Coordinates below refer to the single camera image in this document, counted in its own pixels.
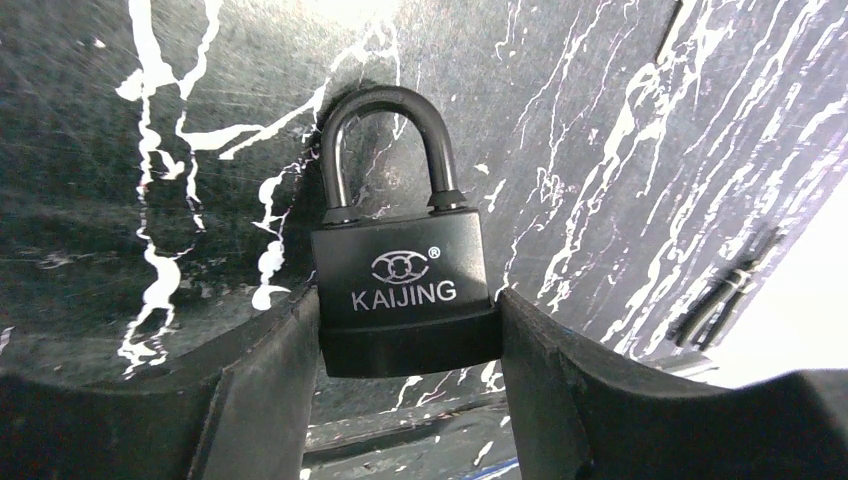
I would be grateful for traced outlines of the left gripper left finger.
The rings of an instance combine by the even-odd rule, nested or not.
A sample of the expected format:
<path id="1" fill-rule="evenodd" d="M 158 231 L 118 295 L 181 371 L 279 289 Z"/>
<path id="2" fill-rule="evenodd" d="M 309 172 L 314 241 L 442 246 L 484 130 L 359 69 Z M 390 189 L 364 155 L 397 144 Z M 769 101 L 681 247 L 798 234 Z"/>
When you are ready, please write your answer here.
<path id="1" fill-rule="evenodd" d="M 5 479 L 295 479 L 318 363 L 313 289 L 137 379 L 1 375 Z"/>

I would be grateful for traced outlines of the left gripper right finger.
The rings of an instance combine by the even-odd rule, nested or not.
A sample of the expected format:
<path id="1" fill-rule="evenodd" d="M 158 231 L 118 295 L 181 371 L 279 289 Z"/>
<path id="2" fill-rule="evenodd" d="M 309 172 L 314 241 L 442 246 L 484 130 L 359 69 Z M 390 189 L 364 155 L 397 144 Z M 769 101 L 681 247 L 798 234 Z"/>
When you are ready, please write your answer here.
<path id="1" fill-rule="evenodd" d="M 525 479 L 843 479 L 847 374 L 800 370 L 737 389 L 623 357 L 512 290 L 498 300 Z"/>

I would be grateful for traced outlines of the black padlock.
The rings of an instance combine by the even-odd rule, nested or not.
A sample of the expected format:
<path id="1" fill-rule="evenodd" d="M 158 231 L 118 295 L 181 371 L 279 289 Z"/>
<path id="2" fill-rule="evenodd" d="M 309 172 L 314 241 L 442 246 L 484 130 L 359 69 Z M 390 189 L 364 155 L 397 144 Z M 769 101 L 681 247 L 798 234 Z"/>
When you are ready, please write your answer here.
<path id="1" fill-rule="evenodd" d="M 404 116 L 421 136 L 431 188 L 425 213 L 365 218 L 352 201 L 344 129 L 383 112 Z M 324 124 L 320 166 L 327 209 L 311 245 L 327 374 L 417 376 L 500 358 L 502 322 L 488 287 L 480 215 L 458 186 L 436 107 L 401 86 L 350 93 Z"/>

